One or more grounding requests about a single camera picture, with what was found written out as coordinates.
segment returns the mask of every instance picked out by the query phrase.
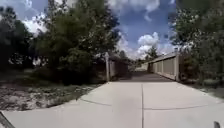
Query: sky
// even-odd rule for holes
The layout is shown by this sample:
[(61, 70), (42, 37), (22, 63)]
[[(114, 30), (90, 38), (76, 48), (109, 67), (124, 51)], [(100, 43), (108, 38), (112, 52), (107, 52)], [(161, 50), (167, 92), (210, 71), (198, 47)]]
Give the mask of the sky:
[[(108, 0), (109, 7), (119, 20), (121, 39), (117, 48), (132, 59), (144, 58), (152, 45), (159, 54), (174, 50), (168, 39), (168, 14), (175, 11), (175, 0)], [(0, 0), (0, 6), (12, 6), (29, 31), (37, 33), (43, 26), (33, 22), (36, 16), (44, 17), (47, 0)]]

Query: dirt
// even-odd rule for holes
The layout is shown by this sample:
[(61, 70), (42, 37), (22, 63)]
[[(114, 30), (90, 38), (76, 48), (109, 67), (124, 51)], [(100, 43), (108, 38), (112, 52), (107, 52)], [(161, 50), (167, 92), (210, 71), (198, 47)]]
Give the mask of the dirt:
[(78, 99), (92, 90), (91, 87), (55, 86), (22, 87), (12, 84), (0, 86), (0, 110), (32, 110), (48, 108)]

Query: concrete driveway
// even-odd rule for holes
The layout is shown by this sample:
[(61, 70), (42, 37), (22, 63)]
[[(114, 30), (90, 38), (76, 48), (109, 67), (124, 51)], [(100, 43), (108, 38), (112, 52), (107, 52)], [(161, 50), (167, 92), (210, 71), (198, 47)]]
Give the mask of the concrete driveway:
[(78, 101), (3, 112), (16, 128), (213, 128), (222, 100), (176, 82), (107, 83)]

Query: green tree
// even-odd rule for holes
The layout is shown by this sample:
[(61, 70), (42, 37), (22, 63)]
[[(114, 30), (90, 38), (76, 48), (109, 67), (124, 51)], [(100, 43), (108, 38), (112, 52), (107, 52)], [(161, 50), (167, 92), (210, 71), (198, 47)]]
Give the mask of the green tree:
[(182, 0), (177, 2), (178, 9), (173, 26), (176, 34), (173, 44), (190, 46), (199, 76), (223, 79), (223, 1)]
[(119, 56), (120, 56), (121, 59), (127, 59), (128, 58), (124, 51), (120, 51)]
[(153, 45), (147, 53), (146, 60), (153, 60), (158, 57), (157, 48)]
[(105, 0), (79, 0), (75, 7), (48, 3), (43, 19), (47, 31), (37, 39), (38, 54), (52, 71), (82, 77), (96, 56), (115, 49), (117, 18)]
[(0, 51), (1, 63), (7, 65), (22, 64), (24, 67), (32, 65), (31, 52), (29, 51), (32, 35), (25, 25), (17, 19), (11, 7), (0, 7)]

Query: landscaping bed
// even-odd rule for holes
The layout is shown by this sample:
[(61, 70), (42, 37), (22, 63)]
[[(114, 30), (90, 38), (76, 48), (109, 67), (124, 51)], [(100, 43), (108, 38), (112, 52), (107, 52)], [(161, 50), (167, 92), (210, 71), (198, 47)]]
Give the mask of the landscaping bed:
[(24, 73), (10, 74), (10, 77), (0, 79), (0, 110), (25, 111), (49, 108), (77, 100), (98, 86), (65, 86), (32, 78)]

